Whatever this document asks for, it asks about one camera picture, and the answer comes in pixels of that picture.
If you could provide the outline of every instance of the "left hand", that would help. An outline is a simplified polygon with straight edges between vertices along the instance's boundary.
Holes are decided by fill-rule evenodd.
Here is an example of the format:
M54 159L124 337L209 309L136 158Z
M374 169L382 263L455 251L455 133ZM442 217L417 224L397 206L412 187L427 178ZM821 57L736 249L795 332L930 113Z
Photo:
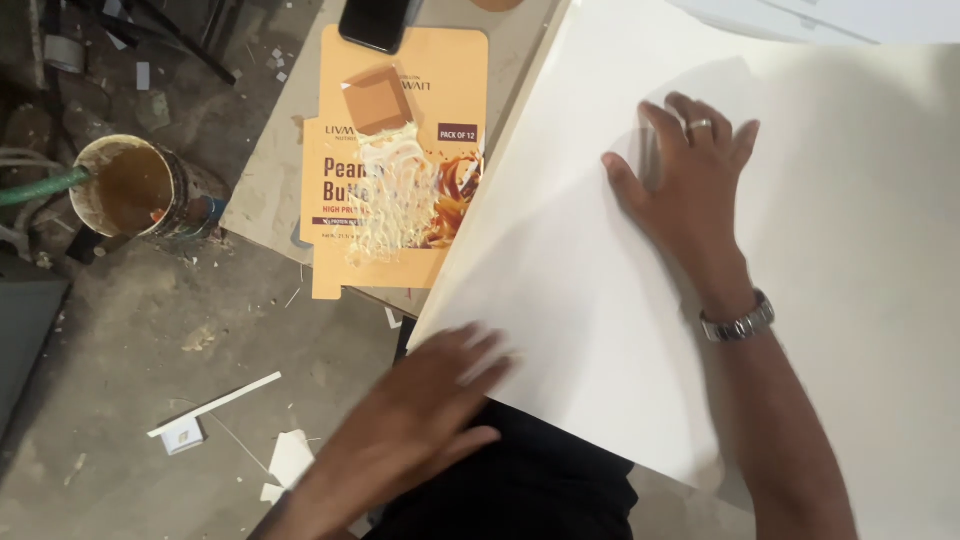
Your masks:
M470 382L461 379L500 339L468 325L438 333L401 360L317 454L268 537L312 540L345 528L499 440L494 428L463 429L510 361L502 357Z

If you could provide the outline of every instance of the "peanut butter box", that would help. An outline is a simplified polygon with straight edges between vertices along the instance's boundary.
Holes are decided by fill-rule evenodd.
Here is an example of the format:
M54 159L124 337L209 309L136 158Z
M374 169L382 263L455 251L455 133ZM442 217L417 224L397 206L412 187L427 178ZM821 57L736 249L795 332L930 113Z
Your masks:
M407 29L386 56L324 29L320 115L304 123L300 238L314 298L429 288L483 171L488 42Z

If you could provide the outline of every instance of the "glue bucket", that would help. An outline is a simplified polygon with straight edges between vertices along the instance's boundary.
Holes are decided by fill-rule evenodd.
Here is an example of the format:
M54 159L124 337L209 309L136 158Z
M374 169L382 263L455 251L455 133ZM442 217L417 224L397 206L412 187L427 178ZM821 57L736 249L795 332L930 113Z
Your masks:
M72 187L70 201L84 223L104 236L203 237L227 205L223 181L139 137L97 139L75 165L89 169L91 180Z

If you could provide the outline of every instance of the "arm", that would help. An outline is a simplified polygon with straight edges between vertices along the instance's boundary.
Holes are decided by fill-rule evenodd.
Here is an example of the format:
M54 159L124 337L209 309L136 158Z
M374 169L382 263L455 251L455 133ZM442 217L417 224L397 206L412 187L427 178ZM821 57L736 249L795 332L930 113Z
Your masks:
M349 540L347 527L364 512L499 440L494 428L464 426L510 361L501 357L462 381L499 340L470 325L441 332L404 358L350 413L251 539Z
M736 135L703 102L667 97L689 124L649 103L640 112L657 131L661 185L648 192L627 163L607 154L621 207L690 277L708 320L732 322L756 308L747 262L733 234L740 172L754 149L758 122ZM771 331L715 345L731 390L734 449L754 499L761 540L853 540L847 488L813 405Z

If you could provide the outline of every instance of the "hand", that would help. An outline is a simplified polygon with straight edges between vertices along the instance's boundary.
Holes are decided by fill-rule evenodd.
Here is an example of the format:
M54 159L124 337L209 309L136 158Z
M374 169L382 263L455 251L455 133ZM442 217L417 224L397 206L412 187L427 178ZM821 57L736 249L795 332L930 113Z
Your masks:
M499 440L494 428L463 431L503 379L501 357L470 382L463 375L500 341L475 325L441 332L373 387L317 454L291 494L276 538L319 538Z
M655 191L647 191L623 158L605 154L602 161L617 200L661 249L677 259L701 297L714 295L720 283L741 280L741 275L749 289L746 261L733 234L733 206L760 123L748 122L735 135L730 121L702 101L673 92L666 103L687 125L706 119L712 127L685 133L666 110L640 104L640 113L657 132L662 178ZM746 298L753 302L752 294Z

